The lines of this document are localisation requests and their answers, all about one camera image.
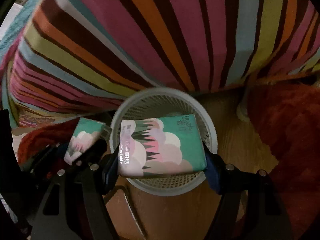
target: colorful striped cloth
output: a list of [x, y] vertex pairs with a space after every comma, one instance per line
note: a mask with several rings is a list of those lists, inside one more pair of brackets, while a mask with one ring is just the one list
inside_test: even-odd
[[11, 110], [38, 126], [149, 87], [305, 76], [320, 68], [319, 23], [310, 0], [42, 0], [7, 61]]

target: metal screw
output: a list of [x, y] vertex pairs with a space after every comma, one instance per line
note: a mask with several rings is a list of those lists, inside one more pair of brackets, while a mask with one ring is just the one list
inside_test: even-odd
[[64, 169], [58, 170], [57, 172], [58, 176], [62, 176], [64, 175], [64, 173], [65, 173]]
[[259, 170], [259, 175], [265, 177], [267, 175], [267, 172], [265, 170]]
[[228, 164], [226, 164], [226, 169], [228, 171], [233, 171], [235, 169], [235, 167], [232, 164], [228, 163]]
[[90, 170], [92, 170], [92, 171], [96, 171], [97, 169], [99, 169], [99, 165], [98, 164], [92, 164], [90, 166]]

